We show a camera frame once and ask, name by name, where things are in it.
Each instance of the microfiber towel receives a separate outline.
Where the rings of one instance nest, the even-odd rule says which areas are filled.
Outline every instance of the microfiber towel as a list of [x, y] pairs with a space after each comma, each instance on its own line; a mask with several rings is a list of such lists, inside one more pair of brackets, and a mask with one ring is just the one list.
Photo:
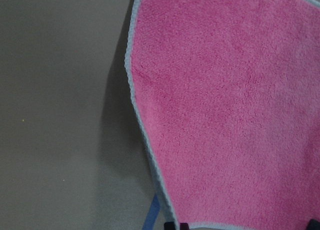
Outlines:
[[176, 229], [319, 221], [319, 3], [135, 0], [132, 13], [131, 99]]

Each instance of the fleece fabric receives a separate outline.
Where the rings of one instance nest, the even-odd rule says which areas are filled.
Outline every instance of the fleece fabric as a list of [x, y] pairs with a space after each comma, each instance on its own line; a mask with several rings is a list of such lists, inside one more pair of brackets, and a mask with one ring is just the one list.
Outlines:
[[132, 13], [131, 98], [176, 225], [319, 220], [319, 7], [135, 0]]

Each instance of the gray surface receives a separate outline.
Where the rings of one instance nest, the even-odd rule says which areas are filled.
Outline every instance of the gray surface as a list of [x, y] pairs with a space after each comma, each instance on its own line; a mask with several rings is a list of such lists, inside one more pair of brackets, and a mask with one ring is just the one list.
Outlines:
[[132, 1], [0, 0], [1, 230], [141, 229], [154, 190], [124, 70]]

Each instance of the towel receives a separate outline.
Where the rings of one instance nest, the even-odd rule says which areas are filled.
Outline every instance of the towel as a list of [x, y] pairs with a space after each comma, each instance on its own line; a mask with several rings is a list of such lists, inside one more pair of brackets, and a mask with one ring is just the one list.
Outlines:
[[319, 221], [319, 3], [135, 0], [130, 24], [131, 99], [167, 220]]

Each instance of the blue strap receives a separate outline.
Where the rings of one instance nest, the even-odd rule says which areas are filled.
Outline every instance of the blue strap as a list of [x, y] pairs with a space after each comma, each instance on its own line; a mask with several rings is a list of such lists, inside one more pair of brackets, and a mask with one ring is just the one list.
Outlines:
[[160, 211], [160, 203], [157, 198], [157, 195], [155, 194], [153, 197], [151, 206], [149, 208], [149, 212], [144, 221], [142, 230], [153, 230], [159, 211]]

